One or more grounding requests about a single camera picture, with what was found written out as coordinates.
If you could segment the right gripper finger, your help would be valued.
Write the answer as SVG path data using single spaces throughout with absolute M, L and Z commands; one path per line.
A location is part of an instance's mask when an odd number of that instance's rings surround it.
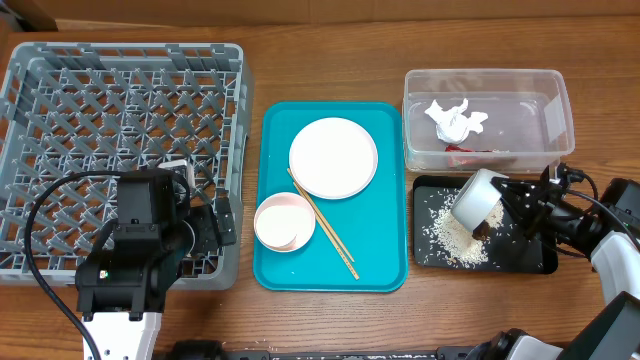
M 547 193 L 555 190 L 549 182 L 528 181 L 510 179 L 508 177 L 493 177 L 490 183 L 501 194 L 502 198 L 507 197 L 543 197 Z
M 502 197 L 501 202 L 511 216 L 513 222 L 520 228 L 525 238 L 533 238 L 536 234 L 535 218 L 538 214 L 536 200 L 514 199 Z

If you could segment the brown food chunk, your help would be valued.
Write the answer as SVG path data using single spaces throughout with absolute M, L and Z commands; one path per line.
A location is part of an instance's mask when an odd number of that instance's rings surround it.
M 487 241 L 490 235 L 490 226 L 486 221 L 482 221 L 473 231 L 472 237 L 477 241 Z

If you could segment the grey bowl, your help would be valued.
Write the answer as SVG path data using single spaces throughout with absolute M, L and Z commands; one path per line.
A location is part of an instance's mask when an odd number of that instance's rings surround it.
M 453 202 L 451 214 L 470 232 L 486 219 L 501 198 L 501 193 L 491 184 L 494 177 L 506 178 L 506 175 L 479 169 L 466 181 Z

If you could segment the pink shallow bowl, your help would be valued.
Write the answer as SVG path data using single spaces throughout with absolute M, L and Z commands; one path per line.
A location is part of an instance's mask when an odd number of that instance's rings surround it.
M 304 247 L 316 228 L 315 212 L 301 195 L 273 194 L 262 201 L 253 221 L 254 233 L 266 248 L 280 253 Z

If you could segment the red foil snack wrapper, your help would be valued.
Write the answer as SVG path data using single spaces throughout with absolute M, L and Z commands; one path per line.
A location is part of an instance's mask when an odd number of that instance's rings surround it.
M 448 153 L 448 165 L 450 167 L 498 166 L 515 161 L 510 156 L 497 156 L 499 150 L 496 149 L 474 151 L 457 145 L 448 145 L 445 148 L 445 152 Z

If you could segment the white rice pile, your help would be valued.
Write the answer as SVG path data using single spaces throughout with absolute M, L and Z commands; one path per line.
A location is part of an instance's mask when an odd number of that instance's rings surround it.
M 453 268 L 476 269 L 489 263 L 487 246 L 492 235 L 476 240 L 451 213 L 457 189 L 435 190 L 420 205 L 426 206 L 426 225 L 420 225 L 416 261 L 420 265 L 443 264 Z

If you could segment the wooden chopstick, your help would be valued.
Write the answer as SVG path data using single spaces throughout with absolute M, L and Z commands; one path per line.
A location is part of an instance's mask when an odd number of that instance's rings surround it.
M 329 233 L 328 237 L 330 239 L 334 240 L 336 242 L 338 248 L 340 249 L 340 251 L 349 259 L 350 262 L 354 263 L 355 259 L 354 259 L 353 255 L 348 250 L 348 248 L 343 243 L 343 241 L 340 239 L 340 237 L 338 236 L 336 231 L 333 229 L 333 227 L 330 225 L 330 223 L 328 222 L 328 220 L 326 219 L 324 214 L 320 211 L 319 207 L 315 204 L 315 202 L 312 199 L 311 195 L 306 190 L 304 190 L 301 185 L 298 184 L 298 182 L 294 178 L 293 172 L 291 171 L 290 168 L 287 169 L 287 172 L 290 175 L 290 177 L 292 178 L 292 181 L 293 181 L 294 186 L 296 187 L 296 189 L 300 192 L 300 194 L 302 196 L 304 196 L 307 199 L 307 201 L 311 204 L 312 208 L 314 209 L 315 213 L 319 216 L 320 224 Z
M 330 228 L 330 226 L 326 222 L 326 220 L 322 217 L 321 212 L 319 211 L 319 209 L 317 208 L 317 206 L 315 205 L 315 203 L 313 202 L 311 197 L 296 182 L 293 182 L 293 185 L 296 188 L 296 190 L 299 192 L 299 194 L 311 205 L 311 207 L 312 207 L 312 209 L 314 211 L 314 215 L 315 215 L 316 221 L 318 222 L 318 224 L 320 225 L 322 230 L 325 232 L 326 236 L 328 237 L 328 239 L 331 242 L 331 244 L 333 245 L 334 249 L 336 250 L 336 252 L 340 256 L 340 258 L 342 259 L 344 264 L 346 265 L 346 267 L 349 270 L 349 272 L 351 273 L 352 277 L 356 281 L 358 281 L 360 279 L 360 276 L 357 273 L 357 271 L 355 270 L 354 266 L 352 265 L 352 261 L 348 258 L 348 256 L 347 256 L 345 250 L 343 249 L 343 247 L 339 244 L 339 240 L 338 240 L 337 236 L 334 234 L 334 231 Z

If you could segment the white paper napkin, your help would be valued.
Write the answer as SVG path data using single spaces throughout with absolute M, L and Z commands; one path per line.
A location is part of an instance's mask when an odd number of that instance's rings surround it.
M 470 132 L 480 134 L 484 131 L 483 122 L 489 118 L 485 112 L 473 111 L 465 115 L 469 100 L 464 98 L 458 106 L 444 110 L 436 100 L 424 111 L 434 122 L 436 136 L 448 144 L 459 145 L 464 142 Z

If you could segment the white round plate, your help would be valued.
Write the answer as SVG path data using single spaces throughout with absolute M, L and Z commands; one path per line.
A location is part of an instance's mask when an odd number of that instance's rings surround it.
M 289 170 L 308 193 L 341 200 L 363 191 L 378 166 L 372 136 L 354 121 L 328 117 L 311 122 L 295 136 Z

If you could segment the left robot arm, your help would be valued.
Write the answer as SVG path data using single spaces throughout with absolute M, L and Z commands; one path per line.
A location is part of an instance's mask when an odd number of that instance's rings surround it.
M 123 173 L 116 200 L 75 273 L 84 355 L 149 359 L 183 259 L 234 244 L 234 218 L 226 199 L 191 205 L 187 180 L 166 169 Z

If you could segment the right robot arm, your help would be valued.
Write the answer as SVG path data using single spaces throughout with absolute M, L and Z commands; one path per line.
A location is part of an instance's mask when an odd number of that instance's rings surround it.
M 502 204 L 526 239 L 564 243 L 587 258 L 598 274 L 604 309 L 566 347 L 547 344 L 519 329 L 476 346 L 472 359 L 631 359 L 639 353 L 639 185 L 614 179 L 601 198 L 586 194 L 590 209 L 566 202 L 571 185 L 585 179 L 575 170 L 551 179 L 512 180 L 481 169 L 454 206 L 456 219 L 478 228 Z

